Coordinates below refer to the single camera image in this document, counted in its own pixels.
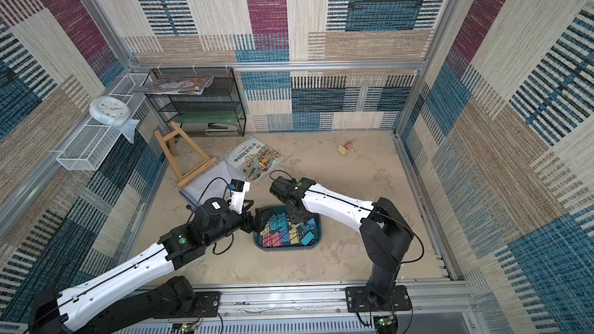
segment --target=yellow sticky note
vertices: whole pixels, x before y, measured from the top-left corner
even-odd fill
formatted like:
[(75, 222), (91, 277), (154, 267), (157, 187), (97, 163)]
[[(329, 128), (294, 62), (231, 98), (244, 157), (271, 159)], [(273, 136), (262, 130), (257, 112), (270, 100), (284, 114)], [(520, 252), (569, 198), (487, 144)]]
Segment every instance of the yellow sticky note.
[(343, 155), (346, 155), (346, 153), (349, 152), (349, 150), (347, 150), (343, 145), (338, 145), (337, 150)]
[(296, 229), (292, 229), (289, 231), (289, 237), (291, 238), (291, 244), (299, 244), (301, 242), (299, 240), (299, 235), (297, 235)]

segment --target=black cable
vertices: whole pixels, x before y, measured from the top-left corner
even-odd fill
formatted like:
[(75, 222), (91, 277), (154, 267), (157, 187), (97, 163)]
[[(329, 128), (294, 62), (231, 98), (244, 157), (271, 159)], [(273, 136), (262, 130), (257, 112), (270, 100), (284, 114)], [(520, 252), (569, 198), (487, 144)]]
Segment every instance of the black cable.
[(409, 324), (408, 324), (408, 326), (406, 326), (406, 329), (405, 329), (405, 331), (401, 332), (400, 334), (405, 334), (405, 333), (408, 331), (408, 329), (411, 327), (411, 323), (412, 323), (412, 314), (413, 314), (413, 312), (414, 312), (414, 309), (413, 309), (413, 308), (412, 308), (412, 306), (411, 306), (411, 320), (409, 321)]
[[(134, 266), (136, 266), (137, 264), (139, 264), (139, 263), (142, 263), (142, 262), (146, 261), (147, 259), (149, 259), (149, 258), (152, 258), (152, 257), (156, 256), (157, 254), (161, 253), (163, 250), (165, 250), (165, 248), (163, 248), (163, 249), (161, 249), (161, 250), (157, 251), (157, 252), (156, 252), (155, 254), (153, 254), (153, 255), (150, 255), (150, 256), (146, 257), (145, 259), (141, 260), (140, 262), (136, 262), (135, 264), (132, 264), (130, 267), (128, 267), (128, 268), (126, 268), (126, 269), (124, 269), (124, 270), (122, 270), (122, 271), (120, 271), (120, 272), (117, 272), (117, 273), (116, 273), (114, 276), (110, 276), (109, 278), (107, 278), (107, 279), (105, 279), (105, 280), (101, 281), (101, 282), (100, 282), (100, 283), (98, 283), (97, 285), (93, 285), (93, 286), (91, 286), (89, 289), (87, 289), (87, 290), (83, 291), (82, 293), (80, 293), (80, 294), (78, 295), (78, 297), (80, 297), (81, 295), (84, 295), (84, 294), (86, 294), (86, 293), (90, 292), (91, 290), (93, 290), (93, 289), (94, 289), (94, 288), (96, 288), (97, 286), (100, 286), (100, 285), (102, 285), (102, 284), (104, 284), (104, 283), (108, 282), (109, 280), (111, 280), (111, 279), (115, 278), (116, 276), (119, 276), (119, 275), (121, 275), (122, 273), (124, 273), (124, 272), (128, 271), (129, 269), (131, 269), (131, 268), (134, 268)], [(33, 325), (35, 325), (36, 323), (40, 322), (40, 321), (41, 321), (41, 319), (44, 319), (44, 318), (45, 318), (47, 315), (49, 315), (50, 313), (54, 312), (55, 310), (58, 310), (58, 309), (60, 309), (60, 307), (64, 306), (65, 304), (68, 304), (68, 303), (70, 303), (70, 302), (71, 302), (71, 301), (73, 301), (73, 300), (74, 300), (73, 298), (70, 298), (69, 300), (67, 300), (67, 301), (65, 301), (64, 303), (60, 304), (58, 307), (56, 307), (56, 308), (53, 308), (53, 309), (51, 309), (50, 311), (46, 312), (46, 313), (45, 313), (45, 315), (42, 315), (41, 317), (39, 317), (39, 318), (38, 318), (37, 320), (35, 320), (35, 321), (34, 321), (34, 322), (31, 324), (31, 325), (28, 325), (28, 326), (27, 326), (27, 328), (25, 329), (25, 331), (23, 331), (21, 334), (25, 334), (25, 333), (27, 333), (27, 332), (28, 332), (28, 331), (31, 329), (31, 327), (32, 327)]]
[(220, 256), (221, 254), (223, 254), (223, 253), (224, 253), (224, 252), (226, 252), (227, 250), (231, 249), (231, 246), (233, 245), (233, 242), (234, 242), (234, 241), (235, 241), (235, 236), (234, 236), (234, 234), (231, 234), (231, 243), (229, 244), (229, 246), (227, 246), (227, 249), (225, 249), (225, 250), (221, 251), (220, 253), (215, 253), (215, 252), (214, 252), (214, 249), (217, 249), (217, 243), (215, 242), (215, 243), (214, 243), (214, 246), (213, 246), (213, 254), (214, 254), (214, 255), (216, 255), (216, 256)]
[(229, 183), (227, 183), (227, 180), (225, 180), (224, 178), (221, 178), (221, 177), (213, 178), (213, 180), (210, 181), (206, 185), (206, 187), (204, 188), (204, 191), (202, 191), (202, 195), (200, 195), (200, 198), (196, 202), (196, 205), (194, 206), (194, 209), (192, 209), (192, 212), (189, 214), (189, 217), (188, 217), (188, 220), (186, 221), (186, 223), (188, 223), (189, 220), (192, 218), (193, 214), (196, 213), (196, 209), (198, 209), (198, 206), (200, 206), (200, 200), (202, 200), (202, 197), (204, 196), (204, 193), (206, 193), (206, 190), (208, 190), (208, 188), (212, 184), (212, 182), (214, 182), (216, 180), (221, 180), (221, 181), (225, 182), (225, 184), (227, 185), (227, 187), (225, 188), (225, 192), (223, 192), (223, 198), (225, 198), (225, 195), (227, 194), (227, 189), (229, 189), (229, 192), (231, 192), (231, 187), (229, 187)]
[(278, 181), (278, 179), (279, 179), (279, 178), (284, 178), (284, 177), (281, 177), (280, 175), (279, 175), (278, 177), (276, 177), (276, 178), (272, 178), (272, 174), (273, 174), (274, 172), (283, 172), (283, 173), (285, 173), (286, 175), (288, 175), (289, 177), (291, 177), (291, 181), (292, 181), (292, 182), (293, 182), (293, 181), (295, 181), (295, 178), (293, 178), (293, 176), (292, 176), (292, 175), (290, 175), (289, 173), (287, 173), (286, 171), (284, 171), (284, 170), (280, 170), (280, 169), (275, 169), (275, 170), (273, 170), (272, 172), (270, 172), (270, 173), (268, 174), (268, 176), (270, 177), (270, 179), (272, 179), (272, 182)]
[(413, 260), (407, 260), (407, 261), (405, 261), (405, 262), (400, 262), (400, 264), (405, 264), (405, 263), (412, 263), (412, 262), (417, 262), (417, 261), (419, 261), (419, 260), (420, 260), (420, 259), (421, 259), (421, 258), (422, 258), (424, 255), (425, 255), (425, 246), (423, 245), (423, 242), (422, 242), (422, 241), (420, 241), (420, 237), (419, 237), (419, 235), (417, 235), (417, 234), (416, 234), (416, 233), (415, 233), (415, 232), (414, 232), (414, 231), (413, 231), (413, 230), (412, 230), (410, 227), (408, 227), (407, 225), (405, 225), (405, 224), (403, 224), (403, 223), (401, 223), (401, 222), (397, 221), (396, 219), (394, 219), (394, 218), (392, 218), (392, 217), (390, 217), (390, 216), (387, 216), (387, 215), (385, 215), (385, 214), (382, 214), (382, 213), (380, 213), (380, 212), (378, 212), (378, 211), (375, 211), (375, 210), (373, 210), (373, 209), (362, 208), (362, 207), (360, 207), (360, 206), (358, 206), (358, 205), (356, 205), (356, 204), (353, 204), (353, 203), (351, 203), (351, 202), (348, 202), (348, 201), (346, 201), (345, 199), (341, 199), (340, 197), (332, 196), (332, 195), (330, 195), (330, 194), (327, 194), (327, 193), (324, 193), (324, 192), (319, 192), (319, 191), (314, 191), (314, 190), (309, 190), (309, 189), (308, 189), (308, 190), (306, 190), (306, 191), (309, 191), (309, 192), (314, 192), (314, 193), (318, 193), (318, 194), (320, 194), (320, 195), (324, 195), (324, 196), (328, 196), (328, 197), (331, 197), (331, 198), (333, 198), (333, 199), (340, 200), (340, 201), (342, 201), (342, 202), (344, 202), (344, 203), (347, 203), (347, 204), (349, 204), (349, 205), (352, 205), (352, 206), (354, 206), (354, 207), (356, 207), (356, 208), (363, 209), (364, 211), (368, 211), (368, 212), (372, 212), (372, 213), (379, 214), (379, 215), (381, 215), (381, 216), (383, 216), (383, 217), (386, 217), (386, 218), (388, 218), (388, 219), (391, 219), (392, 221), (396, 222), (397, 224), (399, 224), (399, 225), (403, 226), (403, 227), (404, 227), (404, 228), (405, 228), (405, 229), (406, 229), (408, 232), (410, 232), (410, 233), (412, 234), (413, 238), (415, 238), (415, 237), (416, 237), (416, 239), (417, 239), (417, 240), (419, 240), (419, 242), (420, 242), (420, 248), (421, 248), (421, 252), (420, 252), (420, 257), (418, 257), (417, 259), (413, 259)]
[(361, 315), (359, 315), (356, 304), (353, 305), (353, 308), (355, 309), (355, 314), (357, 315), (357, 319), (359, 319), (361, 325), (365, 326), (366, 328), (370, 327), (373, 323), (373, 318), (371, 317), (371, 303), (369, 304), (369, 322), (364, 322), (363, 319), (361, 319)]
[(223, 333), (223, 317), (221, 317), (221, 315), (219, 314), (219, 312), (215, 311), (214, 309), (210, 308), (210, 307), (204, 307), (202, 308), (203, 310), (211, 310), (212, 312), (214, 312), (215, 314), (217, 314), (217, 316), (219, 316), (219, 319), (221, 319), (221, 330), (219, 331), (219, 334)]

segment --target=aluminum frame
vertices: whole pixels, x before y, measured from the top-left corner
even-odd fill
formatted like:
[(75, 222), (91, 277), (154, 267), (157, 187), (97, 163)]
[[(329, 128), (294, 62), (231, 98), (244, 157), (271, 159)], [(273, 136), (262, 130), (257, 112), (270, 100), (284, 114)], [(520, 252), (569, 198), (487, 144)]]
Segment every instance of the aluminum frame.
[[(443, 279), (397, 280), (406, 286), (413, 314), (461, 313), (469, 333), (487, 334), (484, 317), (466, 281)], [(354, 317), (346, 306), (345, 287), (365, 286), (365, 281), (293, 282), (267, 284), (196, 285), (194, 291), (219, 291), (219, 313), (228, 324), (245, 320), (272, 322), (278, 319)], [(154, 286), (134, 292), (144, 293)], [(374, 311), (373, 315), (388, 315)], [(407, 316), (411, 311), (399, 311)], [(217, 323), (218, 317), (205, 319)], [(188, 319), (146, 320), (143, 323), (188, 322)]]
[[(109, 93), (111, 93), (119, 85), (120, 81), (127, 77), (127, 75), (128, 72), (123, 71), (123, 73), (114, 79), (103, 95), (109, 95)], [(29, 206), (31, 206), (35, 199), (41, 194), (45, 186), (51, 181), (54, 175), (56, 175), (58, 170), (62, 168), (62, 165), (57, 162), (56, 158), (90, 117), (91, 115), (89, 115), (88, 112), (82, 116), (77, 124), (54, 146), (54, 149), (48, 152), (31, 173), (27, 175), (20, 186), (12, 192), (2, 205), (0, 205), (0, 241), (2, 241), (4, 236), (6, 236), (11, 228), (21, 219)], [(167, 125), (161, 124), (161, 128), (163, 131), (170, 131), (170, 128)], [(160, 184), (160, 182), (155, 182), (155, 184), (157, 184), (157, 187), (153, 188), (153, 192), (156, 192), (156, 189), (159, 188), (158, 184)]]
[(122, 38), (116, 33), (114, 27), (105, 16), (97, 0), (81, 0), (91, 18), (103, 37), (108, 43), (109, 48), (114, 52), (116, 58), (122, 63), (125, 69), (129, 69), (135, 64), (135, 60), (130, 54), (128, 47), (124, 44)]
[(460, 5), (461, 0), (448, 0), (442, 19), (440, 23), (437, 25), (437, 29), (435, 30), (435, 35), (433, 37), (433, 41), (431, 41), (431, 45), (427, 50), (427, 56), (425, 58), (425, 67), (419, 72), (417, 78), (413, 81), (413, 85), (411, 87), (411, 91), (406, 98), (405, 106), (402, 109), (402, 113), (400, 114), (400, 120), (398, 121), (398, 125), (396, 126), (396, 135), (400, 136), (402, 131), (405, 128), (406, 122), (408, 121), (409, 117), (411, 116), (412, 109), (415, 106), (416, 99), (419, 97), (420, 91), (423, 88), (423, 84), (425, 83), (425, 79), (427, 78), (427, 72), (433, 66), (433, 62), (435, 60), (435, 55), (437, 52), (443, 47), (443, 39), (446, 33), (448, 33), (451, 23), (454, 18), (454, 13), (458, 6)]
[(351, 61), (286, 61), (286, 62), (202, 62), (159, 63), (134, 66), (134, 72), (149, 72), (152, 69), (175, 67), (231, 67), (240, 72), (262, 71), (323, 71), (323, 70), (421, 70), (422, 59), (399, 60), (351, 60)]
[(438, 231), (437, 224), (439, 221), (433, 217), (431, 212), (428, 211), (429, 206), (427, 199), (421, 190), (419, 179), (416, 176), (416, 172), (412, 166), (410, 158), (406, 154), (402, 139), (400, 139), (400, 137), (393, 137), (392, 140), (394, 142), (396, 152), (398, 153), (398, 157), (400, 158), (400, 162), (402, 163), (402, 167), (405, 170), (406, 179), (408, 180), (413, 196), (415, 197), (415, 202), (419, 208), (421, 218), (425, 224), (429, 241), (431, 241), (431, 245), (433, 245), (433, 248), (435, 249), (435, 256), (438, 257), (438, 259), (441, 258), (443, 260), (445, 269), (449, 272), (450, 278), (457, 280), (460, 277), (456, 273), (456, 269), (454, 268), (454, 264), (452, 262), (453, 259), (448, 254), (446, 246), (443, 243)]
[(138, 237), (140, 236), (140, 230), (143, 229), (144, 223), (149, 216), (150, 208), (153, 205), (154, 198), (157, 196), (157, 191), (161, 186), (161, 182), (163, 181), (163, 177), (165, 177), (165, 172), (167, 171), (167, 167), (169, 166), (168, 160), (163, 160), (161, 168), (159, 169), (159, 173), (157, 173), (157, 177), (154, 179), (153, 188), (151, 188), (151, 192), (148, 195), (148, 199), (142, 209), (140, 209), (136, 221), (130, 230), (131, 236), (128, 239), (128, 243), (123, 249), (122, 255), (119, 258), (118, 263), (124, 263), (128, 259), (134, 256), (134, 247), (136, 246), (136, 242), (138, 241)]

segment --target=wooden easel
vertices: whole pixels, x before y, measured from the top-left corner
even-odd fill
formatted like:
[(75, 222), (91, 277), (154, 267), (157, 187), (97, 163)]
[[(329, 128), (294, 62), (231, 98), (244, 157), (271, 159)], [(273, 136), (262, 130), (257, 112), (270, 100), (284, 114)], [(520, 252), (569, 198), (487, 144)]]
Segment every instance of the wooden easel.
[[(174, 128), (174, 130), (171, 133), (169, 133), (165, 137), (162, 137), (161, 132), (159, 130), (155, 130), (154, 135), (155, 135), (155, 137), (157, 137), (157, 140), (159, 141), (159, 145), (161, 145), (161, 148), (163, 149), (163, 153), (165, 154), (165, 157), (169, 161), (171, 168), (174, 170), (175, 176), (178, 178), (178, 186), (183, 188), (183, 187), (186, 187), (188, 185), (188, 183), (192, 179), (194, 179), (194, 177), (196, 177), (197, 175), (199, 175), (200, 173), (205, 171), (209, 166), (214, 167), (217, 163), (217, 158), (211, 158), (208, 155), (206, 155), (204, 150), (202, 150), (200, 148), (200, 146), (197, 145), (196, 142), (194, 142), (186, 134), (186, 132), (184, 132), (182, 130), (182, 128), (178, 125), (177, 122), (170, 122), (170, 124)], [(175, 164), (174, 157), (178, 156), (178, 149), (175, 147), (174, 139), (175, 139), (175, 136), (177, 136), (177, 135), (182, 136), (183, 139), (188, 141), (189, 145), (192, 146), (192, 148), (194, 148), (194, 150), (196, 150), (196, 152), (198, 152), (200, 154), (200, 156), (202, 156), (204, 158), (204, 161), (202, 162), (202, 164), (200, 164), (199, 166), (190, 170), (185, 175), (182, 175), (182, 172), (179, 170), (178, 165)], [(167, 148), (165, 141), (169, 142), (170, 148)]]

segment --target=magazine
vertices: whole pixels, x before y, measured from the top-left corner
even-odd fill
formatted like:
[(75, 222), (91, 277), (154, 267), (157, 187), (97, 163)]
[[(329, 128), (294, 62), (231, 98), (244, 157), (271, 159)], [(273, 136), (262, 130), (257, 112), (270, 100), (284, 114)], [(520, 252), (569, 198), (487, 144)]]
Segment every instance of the magazine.
[(132, 90), (134, 93), (200, 95), (211, 86), (214, 78), (162, 78), (146, 82)]
[(274, 169), (285, 157), (250, 136), (227, 155), (225, 161), (248, 182), (258, 183)]

